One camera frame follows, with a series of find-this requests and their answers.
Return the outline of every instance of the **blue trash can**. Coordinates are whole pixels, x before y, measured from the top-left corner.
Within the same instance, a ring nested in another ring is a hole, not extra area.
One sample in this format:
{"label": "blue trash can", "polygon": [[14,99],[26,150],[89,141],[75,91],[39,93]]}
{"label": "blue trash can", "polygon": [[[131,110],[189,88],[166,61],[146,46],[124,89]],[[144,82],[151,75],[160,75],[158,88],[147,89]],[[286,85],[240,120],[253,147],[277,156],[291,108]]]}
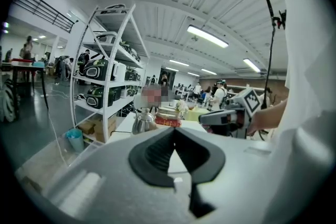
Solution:
{"label": "blue trash can", "polygon": [[70,141],[71,146],[78,153],[84,150],[84,141],[82,131],[79,129],[71,129],[66,133],[67,138]]}

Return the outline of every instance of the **kettle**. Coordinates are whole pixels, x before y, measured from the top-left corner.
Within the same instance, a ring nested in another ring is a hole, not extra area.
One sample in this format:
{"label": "kettle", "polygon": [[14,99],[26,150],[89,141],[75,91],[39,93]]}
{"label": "kettle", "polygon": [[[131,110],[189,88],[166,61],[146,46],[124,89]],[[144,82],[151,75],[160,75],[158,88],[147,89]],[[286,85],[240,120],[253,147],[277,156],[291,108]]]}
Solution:
{"label": "kettle", "polygon": [[149,113],[149,108],[145,112],[138,113],[135,111],[135,121],[133,123],[132,133],[140,134],[155,129],[154,117]]}

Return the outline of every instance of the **hand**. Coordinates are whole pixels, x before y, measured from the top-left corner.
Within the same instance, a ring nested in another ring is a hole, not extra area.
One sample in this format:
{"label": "hand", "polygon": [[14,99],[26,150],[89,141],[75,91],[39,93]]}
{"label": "hand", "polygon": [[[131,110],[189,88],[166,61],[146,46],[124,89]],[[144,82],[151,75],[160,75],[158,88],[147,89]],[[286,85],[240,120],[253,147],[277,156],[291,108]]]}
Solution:
{"label": "hand", "polygon": [[256,131],[261,129],[260,126],[260,116],[259,113],[256,112],[251,119],[250,126],[247,128],[247,135],[253,136]]}

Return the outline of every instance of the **ceiling light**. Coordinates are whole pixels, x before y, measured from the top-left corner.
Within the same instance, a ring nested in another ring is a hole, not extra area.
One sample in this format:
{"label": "ceiling light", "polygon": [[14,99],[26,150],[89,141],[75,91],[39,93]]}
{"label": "ceiling light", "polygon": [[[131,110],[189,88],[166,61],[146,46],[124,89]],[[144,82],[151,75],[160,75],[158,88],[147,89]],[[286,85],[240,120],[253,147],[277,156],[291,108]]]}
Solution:
{"label": "ceiling light", "polygon": [[196,75],[196,74],[194,74],[194,73],[189,73],[189,72],[188,72],[188,74],[199,77],[199,75]]}
{"label": "ceiling light", "polygon": [[227,46],[229,46],[228,43],[220,40],[219,38],[215,37],[213,34],[210,34],[200,28],[197,28],[193,25],[189,25],[188,27],[188,30],[187,30],[189,33],[193,33],[197,36],[200,36],[200,37],[203,37],[205,38],[206,40],[209,40],[211,42],[213,42],[214,44],[217,44],[219,45],[220,47],[222,48],[226,48]]}
{"label": "ceiling light", "polygon": [[174,61],[174,60],[169,60],[169,62],[174,62],[174,63],[178,63],[179,65],[184,65],[184,66],[189,66],[186,63],[182,63],[182,62],[178,62],[178,61]]}
{"label": "ceiling light", "polygon": [[204,72],[208,72],[208,73],[210,73],[210,74],[212,74],[212,75],[217,75],[216,73],[214,73],[214,72],[211,72],[211,71],[209,71],[209,70],[206,70],[206,69],[202,69],[202,71],[204,71]]}
{"label": "ceiling light", "polygon": [[250,61],[250,59],[244,59],[244,62],[247,64],[247,65],[249,65],[254,71],[256,71],[257,73],[260,73],[260,69],[259,68],[257,68],[257,66],[254,64],[254,63],[252,63],[251,61]]}
{"label": "ceiling light", "polygon": [[169,70],[173,70],[173,71],[176,71],[176,72],[178,72],[178,70],[176,70],[176,69],[173,69],[173,68],[170,68],[170,67],[166,67],[166,69],[169,69]]}

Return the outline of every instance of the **white table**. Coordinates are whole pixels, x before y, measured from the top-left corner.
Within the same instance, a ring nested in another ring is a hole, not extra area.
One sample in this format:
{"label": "white table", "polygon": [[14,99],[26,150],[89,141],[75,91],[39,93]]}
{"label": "white table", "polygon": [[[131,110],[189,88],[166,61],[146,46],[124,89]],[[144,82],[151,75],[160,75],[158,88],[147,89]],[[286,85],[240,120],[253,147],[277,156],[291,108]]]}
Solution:
{"label": "white table", "polygon": [[[116,129],[116,132],[113,132],[107,143],[112,143],[118,140],[131,138],[135,135],[132,134],[132,127],[135,120],[135,113],[131,112],[127,117],[122,121],[122,123]],[[203,127],[196,121],[181,121],[181,127],[194,129],[196,131],[204,132],[204,135],[207,135],[207,132]],[[167,127],[164,125],[157,125],[159,128]],[[179,155],[176,151],[173,152],[170,159],[168,174],[180,174],[187,173],[187,169],[182,163]]]}

